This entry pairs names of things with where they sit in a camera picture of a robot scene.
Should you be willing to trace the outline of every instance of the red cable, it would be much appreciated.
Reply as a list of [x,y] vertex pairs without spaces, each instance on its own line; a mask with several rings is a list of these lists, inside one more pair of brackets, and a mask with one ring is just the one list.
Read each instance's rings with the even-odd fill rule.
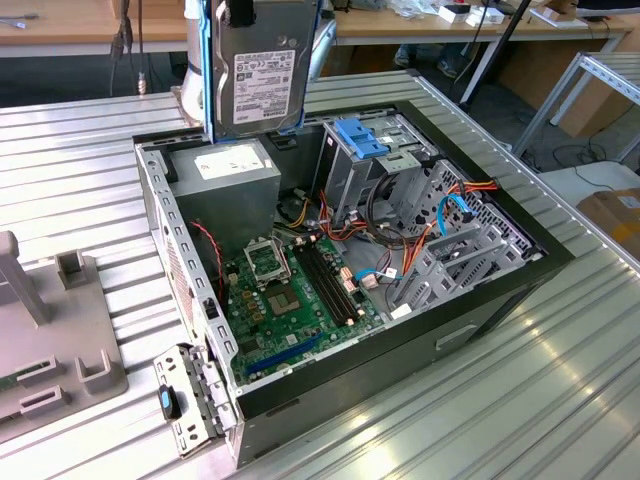
[[216,257],[218,259],[218,276],[220,277],[220,290],[218,291],[218,300],[222,301],[222,292],[224,291],[223,282],[222,282],[222,255],[220,254],[220,249],[218,248],[218,244],[213,239],[213,236],[209,233],[209,231],[206,228],[204,228],[202,225],[196,222],[191,222],[191,225],[196,227],[198,230],[200,230],[202,233],[204,233],[207,236],[207,238],[211,242],[211,245],[213,245],[213,249],[216,252]]

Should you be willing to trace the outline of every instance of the yellow wire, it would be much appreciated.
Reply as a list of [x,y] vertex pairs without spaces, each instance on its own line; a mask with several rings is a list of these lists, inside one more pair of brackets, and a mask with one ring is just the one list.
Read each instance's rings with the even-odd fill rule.
[[300,225],[302,225],[302,222],[304,222],[304,217],[306,217],[306,215],[307,215],[307,206],[308,205],[309,205],[309,200],[306,199],[304,201],[304,205],[302,206],[302,212],[300,213],[300,216],[298,217],[298,219],[295,222],[290,223],[289,225],[287,225],[287,227],[295,228],[295,227],[299,227]]

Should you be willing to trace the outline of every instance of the aluminum table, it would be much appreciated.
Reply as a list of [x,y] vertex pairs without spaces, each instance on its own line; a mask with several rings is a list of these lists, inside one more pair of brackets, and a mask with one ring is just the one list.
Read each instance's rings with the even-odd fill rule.
[[333,77],[306,110],[410,100],[578,258],[495,331],[233,473],[220,442],[180,460],[151,360],[186,340],[149,236],[130,137],[184,126],[169,94],[0,110],[0,223],[20,261],[97,258],[130,388],[0,445],[38,478],[636,476],[640,265],[435,88]]
[[[551,109],[583,70],[585,73],[582,78],[578,80],[551,119],[553,125],[560,123],[591,77],[603,81],[636,105],[640,105],[640,53],[578,53],[513,147],[516,155],[524,153],[535,133],[546,121]],[[640,133],[622,149],[614,161],[622,162],[638,144],[640,144]]]

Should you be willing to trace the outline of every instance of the hard drive label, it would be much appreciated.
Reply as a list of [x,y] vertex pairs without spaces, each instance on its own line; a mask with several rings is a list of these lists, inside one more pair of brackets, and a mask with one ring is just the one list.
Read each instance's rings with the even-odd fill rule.
[[284,117],[289,109],[296,51],[243,53],[234,57],[233,123]]

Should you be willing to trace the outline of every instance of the motherboard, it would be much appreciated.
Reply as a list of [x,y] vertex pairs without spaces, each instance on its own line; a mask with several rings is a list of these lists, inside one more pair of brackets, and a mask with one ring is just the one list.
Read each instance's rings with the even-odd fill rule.
[[[259,244],[225,264],[227,318],[239,345],[232,368],[239,385],[383,324],[328,238],[292,245],[274,238],[254,245]],[[264,283],[271,274],[275,280]]]

